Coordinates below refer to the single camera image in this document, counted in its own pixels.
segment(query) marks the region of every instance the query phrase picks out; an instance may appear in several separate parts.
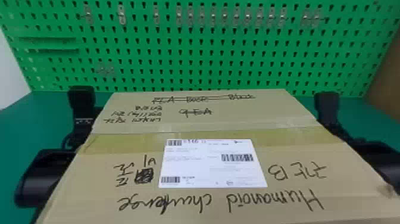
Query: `black marker writing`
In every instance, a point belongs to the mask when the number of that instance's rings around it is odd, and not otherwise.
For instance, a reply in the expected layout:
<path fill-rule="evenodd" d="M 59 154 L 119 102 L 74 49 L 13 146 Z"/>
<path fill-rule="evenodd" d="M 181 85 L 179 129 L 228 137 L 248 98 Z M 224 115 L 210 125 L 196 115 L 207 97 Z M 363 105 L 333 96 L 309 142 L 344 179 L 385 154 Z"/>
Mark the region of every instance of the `black marker writing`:
<path fill-rule="evenodd" d="M 300 176 L 304 179 L 308 178 L 318 178 L 318 179 L 325 179 L 327 176 L 321 174 L 322 170 L 326 169 L 327 166 L 319 166 L 316 162 L 311 161 L 310 164 L 295 162 L 291 163 L 291 170 L 288 168 L 284 168 L 283 166 L 279 166 L 278 164 L 274 164 L 268 168 L 268 173 L 273 175 L 275 180 L 277 181 L 284 181 L 292 177 Z"/>
<path fill-rule="evenodd" d="M 277 181 L 288 179 L 288 174 L 282 166 L 272 165 L 268 168 L 269 174 L 273 175 Z"/>
<path fill-rule="evenodd" d="M 175 102 L 208 102 L 212 100 L 235 100 L 235 99 L 255 99 L 251 94 L 228 94 L 220 96 L 198 96 L 198 97 L 155 97 L 151 102 L 153 104 L 166 104 Z"/>
<path fill-rule="evenodd" d="M 232 213 L 233 206 L 243 207 L 246 204 L 288 204 L 288 203 L 305 203 L 310 211 L 314 211 L 315 208 L 324 210 L 324 206 L 321 201 L 315 196 L 312 189 L 308 189 L 310 192 L 310 198 L 307 198 L 301 190 L 299 191 L 279 191 L 265 194 L 229 194 L 226 196 L 228 204 L 228 212 Z"/>
<path fill-rule="evenodd" d="M 186 118 L 189 118 L 189 114 L 193 114 L 194 116 L 197 115 L 212 115 L 212 111 L 208 108 L 206 108 L 205 110 L 200 110 L 200 109 L 193 109 L 193 110 L 188 110 L 188 109 L 180 109 L 179 110 L 180 114 L 184 114 L 186 116 Z"/>
<path fill-rule="evenodd" d="M 204 207 L 210 205 L 213 200 L 211 194 L 204 194 L 201 196 L 190 195 L 179 198 L 170 198 L 170 196 L 166 194 L 164 196 L 151 198 L 148 201 L 135 200 L 134 198 L 137 196 L 139 196 L 139 194 L 133 194 L 131 197 L 119 199 L 117 202 L 123 202 L 123 204 L 119 206 L 118 210 L 123 211 L 128 206 L 130 206 L 132 210 L 138 209 L 140 206 L 149 209 L 155 207 L 161 209 L 160 214 L 164 214 L 169 206 L 197 206 L 199 208 L 199 213 L 202 213 Z"/>

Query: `green table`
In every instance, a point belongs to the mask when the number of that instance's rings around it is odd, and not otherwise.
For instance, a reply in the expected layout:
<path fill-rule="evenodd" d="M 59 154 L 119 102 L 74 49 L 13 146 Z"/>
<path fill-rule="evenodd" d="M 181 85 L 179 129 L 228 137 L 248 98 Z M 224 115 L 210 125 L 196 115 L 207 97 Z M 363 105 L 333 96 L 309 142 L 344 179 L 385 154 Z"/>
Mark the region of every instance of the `green table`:
<path fill-rule="evenodd" d="M 103 106 L 111 94 L 97 94 L 97 106 Z M 298 100 L 315 116 L 313 98 Z M 339 118 L 354 137 L 380 140 L 400 150 L 400 124 L 362 99 L 341 100 Z M 33 209 L 18 209 L 13 202 L 15 186 L 35 157 L 44 148 L 59 148 L 72 130 L 72 112 L 65 92 L 34 92 L 0 111 L 2 157 L 3 223 L 29 223 Z"/>

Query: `white label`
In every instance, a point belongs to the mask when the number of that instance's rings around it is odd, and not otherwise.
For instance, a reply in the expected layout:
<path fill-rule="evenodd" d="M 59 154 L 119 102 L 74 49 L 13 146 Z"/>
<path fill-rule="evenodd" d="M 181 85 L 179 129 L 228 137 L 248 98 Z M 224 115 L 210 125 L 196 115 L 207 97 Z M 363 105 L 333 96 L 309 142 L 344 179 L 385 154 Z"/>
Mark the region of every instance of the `white label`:
<path fill-rule="evenodd" d="M 159 188 L 266 188 L 250 139 L 169 139 Z"/>

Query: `korean handwriting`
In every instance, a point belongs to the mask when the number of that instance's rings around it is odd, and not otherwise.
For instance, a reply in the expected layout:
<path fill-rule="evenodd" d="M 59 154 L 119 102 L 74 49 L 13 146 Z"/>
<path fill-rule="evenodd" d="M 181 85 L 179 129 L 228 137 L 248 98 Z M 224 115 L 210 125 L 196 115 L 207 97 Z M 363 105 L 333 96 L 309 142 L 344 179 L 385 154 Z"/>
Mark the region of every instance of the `korean handwriting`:
<path fill-rule="evenodd" d="M 268 168 L 268 173 L 274 176 L 277 181 L 284 181 L 292 177 L 325 179 L 327 178 L 327 176 L 324 175 L 324 170 L 326 168 L 327 166 L 320 166 L 314 161 L 307 164 L 295 162 L 290 164 L 290 173 L 288 172 L 289 169 L 285 169 L 278 164 L 270 166 Z"/>
<path fill-rule="evenodd" d="M 132 174 L 133 171 L 128 172 L 127 169 L 132 168 L 134 166 L 135 166 L 134 163 L 129 163 L 128 165 L 119 164 L 119 165 L 114 166 L 114 169 L 118 169 L 121 172 L 117 176 L 118 178 L 116 179 L 116 181 L 118 182 L 118 184 L 116 185 L 116 187 L 124 186 L 124 185 L 128 184 L 128 180 L 129 180 L 128 175 Z"/>
<path fill-rule="evenodd" d="M 150 157 L 148 158 L 147 155 L 143 158 L 143 168 L 136 169 L 134 171 L 135 164 L 118 164 L 115 165 L 113 168 L 120 171 L 117 175 L 117 185 L 115 187 L 125 186 L 128 184 L 129 177 L 131 177 L 135 173 L 134 182 L 135 184 L 142 184 L 142 183 L 150 183 L 154 178 L 154 168 L 153 166 L 156 165 L 157 162 L 155 158 Z"/>

